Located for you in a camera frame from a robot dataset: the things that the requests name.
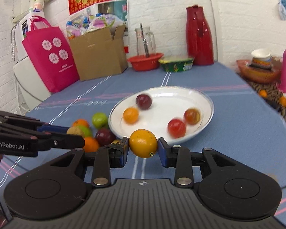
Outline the yellow-orange orange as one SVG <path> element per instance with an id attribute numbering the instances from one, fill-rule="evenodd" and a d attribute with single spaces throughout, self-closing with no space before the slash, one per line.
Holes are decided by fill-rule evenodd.
<path id="1" fill-rule="evenodd" d="M 129 147 L 137 157 L 150 158 L 157 152 L 157 138 L 149 130 L 138 129 L 131 134 Z"/>

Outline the floral cloth in box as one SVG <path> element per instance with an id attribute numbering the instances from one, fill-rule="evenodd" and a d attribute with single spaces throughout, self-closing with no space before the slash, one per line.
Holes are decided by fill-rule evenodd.
<path id="1" fill-rule="evenodd" d="M 112 14 L 79 15 L 71 21 L 67 21 L 67 38 L 73 39 L 103 28 L 115 30 L 117 26 L 122 25 L 126 25 L 126 22 Z"/>

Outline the small orange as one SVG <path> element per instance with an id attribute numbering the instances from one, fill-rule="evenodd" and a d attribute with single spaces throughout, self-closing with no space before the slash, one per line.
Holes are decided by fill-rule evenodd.
<path id="1" fill-rule="evenodd" d="M 129 107 L 124 110 L 123 112 L 123 120 L 127 124 L 134 124 L 138 121 L 139 118 L 139 110 L 135 107 Z"/>

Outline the cardboard box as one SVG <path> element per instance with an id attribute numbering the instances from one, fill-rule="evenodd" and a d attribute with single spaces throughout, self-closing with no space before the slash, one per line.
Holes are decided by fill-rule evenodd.
<path id="1" fill-rule="evenodd" d="M 125 26 L 102 28 L 69 40 L 81 81 L 121 74 L 128 67 L 124 50 Z"/>

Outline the white round plate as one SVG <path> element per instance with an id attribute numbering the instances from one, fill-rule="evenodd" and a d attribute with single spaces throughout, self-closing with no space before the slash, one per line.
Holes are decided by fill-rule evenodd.
<path id="1" fill-rule="evenodd" d="M 123 119 L 123 112 L 136 107 L 136 97 L 147 94 L 152 99 L 151 107 L 140 111 L 138 121 L 128 124 Z M 170 120 L 183 119 L 187 109 L 197 109 L 201 119 L 196 125 L 187 125 L 185 136 L 174 139 L 168 132 Z M 213 101 L 205 93 L 180 86 L 154 87 L 142 92 L 131 94 L 119 101 L 111 110 L 108 124 L 111 131 L 118 137 L 129 137 L 135 130 L 146 129 L 156 138 L 164 138 L 169 145 L 178 145 L 198 135 L 211 122 L 214 115 Z"/>

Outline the blue striped tablecloth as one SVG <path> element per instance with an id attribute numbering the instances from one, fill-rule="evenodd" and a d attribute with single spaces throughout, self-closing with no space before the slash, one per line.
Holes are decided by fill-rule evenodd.
<path id="1" fill-rule="evenodd" d="M 6 228 L 286 228 L 286 122 L 237 74 L 222 64 L 186 72 L 126 70 L 76 82 L 28 113 L 45 124 L 72 127 L 123 98 L 163 86 L 197 89 L 213 101 L 211 122 L 182 144 L 203 155 L 193 167 L 194 187 L 174 186 L 175 168 L 162 167 L 129 147 L 112 185 L 91 185 L 83 148 L 6 155 L 0 199 Z"/>

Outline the small brown kiwi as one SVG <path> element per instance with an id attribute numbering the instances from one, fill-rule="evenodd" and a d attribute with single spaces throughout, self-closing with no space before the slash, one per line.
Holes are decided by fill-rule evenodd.
<path id="1" fill-rule="evenodd" d="M 67 130 L 67 134 L 69 134 L 69 135 L 78 135 L 78 136 L 81 136 L 82 138 L 85 137 L 84 132 L 79 127 L 70 127 Z"/>

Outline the orange-brown bowl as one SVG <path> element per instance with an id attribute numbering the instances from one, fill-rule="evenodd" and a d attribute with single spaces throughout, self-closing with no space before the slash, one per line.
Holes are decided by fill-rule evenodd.
<path id="1" fill-rule="evenodd" d="M 270 84 L 280 78 L 281 70 L 277 67 L 272 67 L 271 70 L 259 69 L 251 67 L 249 60 L 237 60 L 236 64 L 241 77 L 260 84 Z"/>

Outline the red-yellow small apple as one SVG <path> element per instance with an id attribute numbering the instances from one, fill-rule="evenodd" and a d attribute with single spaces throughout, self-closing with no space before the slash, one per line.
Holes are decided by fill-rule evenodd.
<path id="1" fill-rule="evenodd" d="M 183 118 L 188 125 L 193 126 L 199 123 L 201 113 L 197 108 L 189 108 L 184 112 Z"/>

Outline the orange tangerine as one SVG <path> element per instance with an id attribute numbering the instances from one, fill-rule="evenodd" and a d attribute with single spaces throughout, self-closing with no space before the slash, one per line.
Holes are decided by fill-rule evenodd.
<path id="1" fill-rule="evenodd" d="M 89 128 L 90 125 L 89 123 L 85 120 L 85 119 L 77 119 L 73 124 L 72 124 L 73 127 L 77 127 L 77 126 L 83 126 L 83 127 L 86 127 L 86 128 Z"/>
<path id="2" fill-rule="evenodd" d="M 100 148 L 98 141 L 93 137 L 85 137 L 85 152 L 96 152 Z"/>

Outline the pink tote bag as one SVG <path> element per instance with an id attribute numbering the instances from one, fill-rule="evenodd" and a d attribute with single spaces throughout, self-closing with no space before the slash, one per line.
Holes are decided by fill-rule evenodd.
<path id="1" fill-rule="evenodd" d="M 41 80 L 57 93 L 79 80 L 70 45 L 58 26 L 34 15 L 22 44 Z"/>

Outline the dark red plum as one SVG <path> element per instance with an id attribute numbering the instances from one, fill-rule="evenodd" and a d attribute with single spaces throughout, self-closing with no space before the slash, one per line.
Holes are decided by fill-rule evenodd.
<path id="1" fill-rule="evenodd" d="M 147 110 L 152 105 L 152 99 L 147 94 L 140 94 L 136 97 L 136 104 L 141 110 Z"/>
<path id="2" fill-rule="evenodd" d="M 95 139 L 100 146 L 105 146 L 111 144 L 116 139 L 116 136 L 111 132 L 111 130 L 101 128 L 97 131 Z"/>

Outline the red apple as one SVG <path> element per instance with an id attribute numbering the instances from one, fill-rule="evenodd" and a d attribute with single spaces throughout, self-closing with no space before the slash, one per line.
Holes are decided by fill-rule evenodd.
<path id="1" fill-rule="evenodd" d="M 167 131 L 172 138 L 181 138 L 185 136 L 186 125 L 182 120 L 174 118 L 168 123 Z"/>

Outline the glass pitcher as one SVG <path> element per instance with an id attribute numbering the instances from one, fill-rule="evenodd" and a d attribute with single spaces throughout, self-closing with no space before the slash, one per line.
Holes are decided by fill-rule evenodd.
<path id="1" fill-rule="evenodd" d="M 155 37 L 149 26 L 142 26 L 135 29 L 137 55 L 149 55 L 156 53 L 157 47 Z"/>

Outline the white paper cup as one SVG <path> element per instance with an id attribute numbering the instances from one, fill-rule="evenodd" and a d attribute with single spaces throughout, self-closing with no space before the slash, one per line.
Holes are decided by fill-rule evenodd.
<path id="1" fill-rule="evenodd" d="M 252 58 L 260 61 L 269 61 L 271 58 L 271 51 L 269 49 L 255 49 L 251 52 Z"/>

